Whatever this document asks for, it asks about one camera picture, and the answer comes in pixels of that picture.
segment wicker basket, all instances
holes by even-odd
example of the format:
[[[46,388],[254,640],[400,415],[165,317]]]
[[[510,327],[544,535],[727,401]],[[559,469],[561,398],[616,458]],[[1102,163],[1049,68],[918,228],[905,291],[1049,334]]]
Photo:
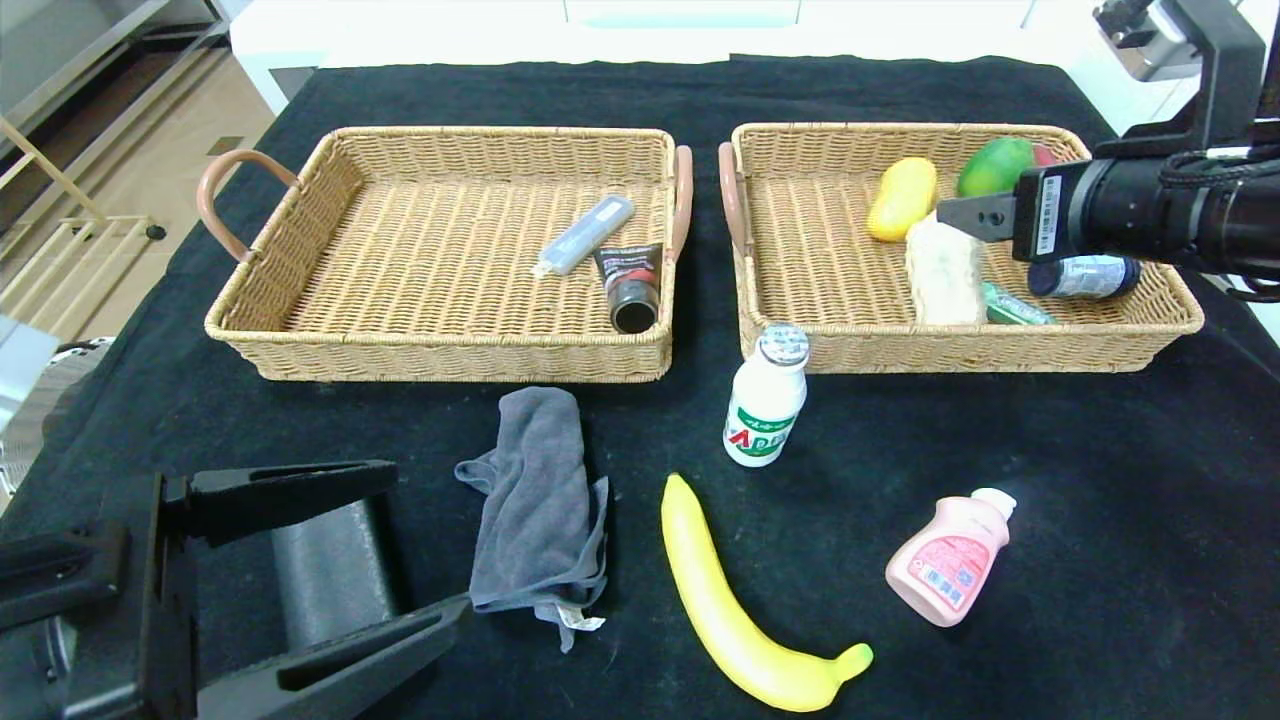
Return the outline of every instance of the wicker basket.
[[[241,160],[291,186],[251,250],[212,210]],[[664,249],[658,322],[640,334],[611,327],[590,260],[566,277],[530,273],[611,192],[635,217],[607,245]],[[232,151],[197,192],[241,261],[205,331],[278,380],[654,380],[671,366],[691,193],[689,149],[654,129],[343,128],[298,177]]]
[[[916,325],[902,243],[872,240],[867,209],[879,176],[920,155],[951,197],[969,156],[1000,136],[1089,156],[1073,133],[997,124],[746,124],[721,145],[721,191],[737,272],[739,334],[750,352],[771,322],[809,333],[810,373],[1138,370],[1204,322],[1178,273],[1144,264],[1114,300],[1037,299],[1007,243],[986,247],[984,278],[1034,302],[1056,325]]]

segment banana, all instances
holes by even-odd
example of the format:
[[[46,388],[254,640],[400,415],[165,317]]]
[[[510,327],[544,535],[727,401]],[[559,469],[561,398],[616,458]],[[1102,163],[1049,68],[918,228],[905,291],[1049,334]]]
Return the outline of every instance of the banana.
[[[822,710],[845,680],[870,665],[872,648],[864,643],[824,660],[760,632],[733,597],[703,507],[677,473],[667,477],[662,496],[662,539],[698,639],[728,679],[756,700],[792,712]]]

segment gray cloth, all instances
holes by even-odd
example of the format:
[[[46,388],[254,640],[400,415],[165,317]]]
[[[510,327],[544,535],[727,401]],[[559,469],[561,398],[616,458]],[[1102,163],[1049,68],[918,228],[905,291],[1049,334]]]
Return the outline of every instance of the gray cloth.
[[[572,616],[604,589],[609,479],[588,487],[572,395],[529,387],[503,396],[498,411],[498,446],[453,471],[489,496],[471,568],[471,602],[476,612],[532,607],[540,620],[559,626],[561,652],[568,652],[570,624],[594,629]]]

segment brown leather handle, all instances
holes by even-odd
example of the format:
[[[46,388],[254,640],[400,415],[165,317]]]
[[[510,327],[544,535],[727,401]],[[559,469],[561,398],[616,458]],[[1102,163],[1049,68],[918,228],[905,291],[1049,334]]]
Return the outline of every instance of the brown leather handle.
[[[223,177],[236,164],[244,160],[262,165],[284,184],[291,187],[297,187],[298,184],[297,176],[257,150],[242,149],[223,152],[205,168],[205,173],[200,176],[200,184],[196,186],[196,209],[200,211],[200,219],[205,220],[205,227],[209,228],[209,232],[218,238],[218,242],[223,243],[223,247],[232,254],[232,258],[237,263],[243,263],[248,259],[248,249],[244,247],[244,243],[238,237],[232,234],[232,231],[227,229],[221,218],[218,217],[218,211],[214,210],[214,193],[218,192],[218,186],[221,184]]]
[[[728,223],[728,237],[742,258],[751,256],[751,236],[746,229],[746,213],[742,209],[742,196],[737,188],[737,163],[733,159],[733,143],[721,142],[719,146],[721,200],[724,202],[724,220]]]
[[[689,222],[694,211],[694,151],[687,145],[676,147],[676,219],[671,225],[671,259],[678,260],[689,240]]]

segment toy fruit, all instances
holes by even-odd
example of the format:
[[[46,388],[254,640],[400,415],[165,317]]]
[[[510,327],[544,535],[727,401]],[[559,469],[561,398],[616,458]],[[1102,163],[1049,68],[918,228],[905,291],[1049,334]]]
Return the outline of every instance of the toy fruit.
[[[867,231],[876,240],[901,242],[911,225],[933,210],[938,197],[938,170],[924,158],[902,158],[881,176],[879,192],[867,215]]]
[[[1032,155],[1036,156],[1037,168],[1044,168],[1048,165],[1057,164],[1057,158],[1053,156],[1053,151],[1050,150],[1048,147],[1044,147],[1043,145],[1037,143],[1032,146]]]
[[[698,639],[728,679],[756,700],[792,712],[822,710],[845,680],[870,665],[872,648],[867,644],[823,660],[765,637],[733,597],[703,507],[676,473],[667,477],[662,495],[662,539]]]
[[[1029,140],[997,137],[969,158],[969,164],[956,181],[956,196],[974,197],[1012,192],[1018,177],[1034,167],[1036,151]]]

